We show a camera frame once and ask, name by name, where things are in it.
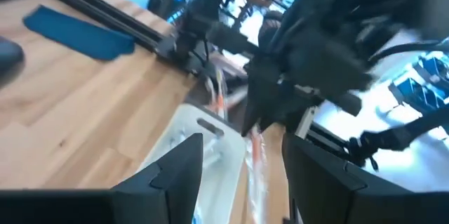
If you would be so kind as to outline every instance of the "blue object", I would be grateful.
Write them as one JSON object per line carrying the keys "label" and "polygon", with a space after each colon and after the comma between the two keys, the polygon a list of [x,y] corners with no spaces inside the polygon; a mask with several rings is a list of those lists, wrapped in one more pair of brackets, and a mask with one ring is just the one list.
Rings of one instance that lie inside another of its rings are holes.
{"label": "blue object", "polygon": [[28,29],[96,60],[113,60],[121,54],[134,52],[131,36],[97,27],[45,6],[30,13],[23,23]]}

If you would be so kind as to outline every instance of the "white tray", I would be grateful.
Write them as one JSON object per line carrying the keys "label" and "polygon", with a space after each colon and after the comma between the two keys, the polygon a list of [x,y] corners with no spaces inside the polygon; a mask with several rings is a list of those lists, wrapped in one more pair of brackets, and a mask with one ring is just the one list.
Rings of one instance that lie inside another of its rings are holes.
{"label": "white tray", "polygon": [[223,130],[220,139],[221,160],[209,169],[203,170],[197,206],[201,211],[203,224],[228,224],[231,216],[234,196],[245,156],[245,142],[234,129],[201,111],[193,105],[179,106],[169,125],[157,140],[152,151],[142,162],[138,171],[162,157],[170,150],[170,143],[184,129],[188,137],[193,133],[202,133],[204,144],[213,138],[213,133],[199,126],[197,119],[204,119]]}

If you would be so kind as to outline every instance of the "wooden table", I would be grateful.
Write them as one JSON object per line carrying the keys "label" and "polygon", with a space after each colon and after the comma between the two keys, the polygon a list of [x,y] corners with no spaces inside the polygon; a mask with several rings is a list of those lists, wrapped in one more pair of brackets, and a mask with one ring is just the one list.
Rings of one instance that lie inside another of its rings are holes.
{"label": "wooden table", "polygon": [[[171,29],[129,0],[105,1],[158,32]],[[95,23],[58,0],[0,3],[0,35],[19,43],[26,57],[20,76],[0,88],[0,187],[112,187],[139,167],[195,81],[139,46],[98,62],[45,39],[22,24],[39,4]],[[280,151],[273,150],[270,180],[285,189]],[[277,190],[269,196],[275,207],[268,223],[288,213]],[[246,194],[243,168],[232,224],[246,223]]]}

